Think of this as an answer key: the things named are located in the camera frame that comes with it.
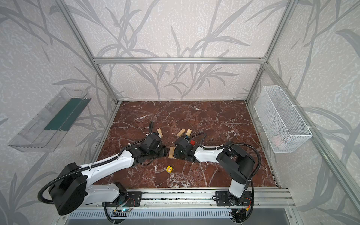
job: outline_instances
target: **leaf pattern wallpaper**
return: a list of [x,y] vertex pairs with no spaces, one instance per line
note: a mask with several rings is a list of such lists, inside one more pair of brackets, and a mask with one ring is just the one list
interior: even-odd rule
[[[65,165],[97,157],[96,145],[116,102],[59,13],[46,0],[0,2],[0,224],[50,224],[55,207],[38,190]],[[7,144],[63,88],[91,98],[52,153],[19,152]]]
[[[270,64],[360,184],[360,1],[297,4]],[[294,153],[274,154],[253,109],[270,162],[291,190],[305,224],[360,224],[360,215],[311,141]]]
[[[96,57],[263,57],[288,0],[66,3]],[[245,99],[259,65],[101,68],[119,99]]]

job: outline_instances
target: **black mounting plate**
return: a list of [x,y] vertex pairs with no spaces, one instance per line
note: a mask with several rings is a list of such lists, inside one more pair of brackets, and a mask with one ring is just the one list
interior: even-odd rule
[[[141,195],[143,194],[142,192],[128,192],[129,194],[129,200],[127,201],[127,203],[125,205],[123,205],[123,207],[139,207],[140,206],[140,202],[141,202]],[[116,207],[116,205],[121,204],[122,202],[106,202],[106,207]]]
[[[215,192],[215,197],[216,197],[216,205],[217,206],[234,206],[233,204],[230,203],[228,191],[217,191],[217,192]],[[252,200],[251,191],[244,191],[242,197],[245,199],[239,206],[248,207],[250,202],[246,198]]]

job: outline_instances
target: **red marble tabletop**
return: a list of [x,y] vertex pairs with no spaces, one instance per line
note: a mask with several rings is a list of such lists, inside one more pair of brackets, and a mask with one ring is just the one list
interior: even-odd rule
[[[149,122],[161,128],[163,143],[174,146],[176,134],[191,129],[205,132],[204,145],[216,146],[231,140],[256,147],[261,153],[261,168],[253,178],[254,186],[276,186],[261,149],[244,101],[158,101],[122,102],[98,160],[119,153],[128,143],[142,139]],[[202,137],[195,137],[199,143]],[[244,148],[257,161],[256,154]],[[150,165],[136,165],[111,174],[96,184],[120,182],[124,188],[203,188],[229,187],[231,178],[218,163],[191,163],[180,159],[155,159]]]

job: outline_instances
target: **yellow dice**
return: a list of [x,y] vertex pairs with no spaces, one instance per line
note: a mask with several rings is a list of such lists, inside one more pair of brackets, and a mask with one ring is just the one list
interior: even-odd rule
[[166,168],[166,171],[167,171],[168,173],[171,173],[172,167],[171,167],[171,166],[168,166],[168,167]]

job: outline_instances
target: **wallpaper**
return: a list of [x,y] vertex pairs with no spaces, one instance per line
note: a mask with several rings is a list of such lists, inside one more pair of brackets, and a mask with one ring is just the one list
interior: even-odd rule
[[106,64],[118,99],[244,100],[259,64]]
[[262,57],[287,2],[66,0],[97,57]]
[[[59,13],[47,0],[0,1],[0,224],[50,224],[57,211],[38,190],[65,165],[81,165],[95,147],[115,101]],[[52,153],[19,152],[9,141],[63,88],[91,98]]]
[[304,224],[360,224],[360,215],[311,140],[293,153],[273,152],[254,109],[264,85],[274,85],[266,72],[248,102],[250,112],[274,176],[282,188],[290,190]]
[[360,1],[296,6],[270,63],[360,185]]

